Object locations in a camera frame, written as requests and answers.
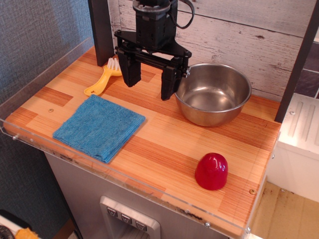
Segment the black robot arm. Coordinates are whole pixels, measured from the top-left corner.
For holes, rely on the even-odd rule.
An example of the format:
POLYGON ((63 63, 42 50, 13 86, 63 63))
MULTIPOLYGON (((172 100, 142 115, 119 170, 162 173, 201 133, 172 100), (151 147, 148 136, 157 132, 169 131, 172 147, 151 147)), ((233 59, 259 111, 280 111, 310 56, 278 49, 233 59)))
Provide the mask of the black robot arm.
POLYGON ((119 64, 128 87, 141 80, 141 64, 162 70, 161 99, 169 100, 189 75, 192 53, 176 40, 176 0, 135 0, 136 31, 117 30, 119 64))

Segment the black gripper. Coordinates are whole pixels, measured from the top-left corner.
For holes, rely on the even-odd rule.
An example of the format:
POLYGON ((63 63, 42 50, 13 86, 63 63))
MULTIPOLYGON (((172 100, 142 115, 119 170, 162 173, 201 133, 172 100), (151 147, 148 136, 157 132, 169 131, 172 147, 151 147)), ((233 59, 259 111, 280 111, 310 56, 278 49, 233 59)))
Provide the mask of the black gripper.
POLYGON ((161 99, 169 100, 189 75, 188 60, 191 52, 176 40, 176 29, 187 28, 177 23, 177 10, 136 10, 136 30, 117 30, 117 55, 123 79, 128 87, 141 80, 141 64, 162 70, 161 99))

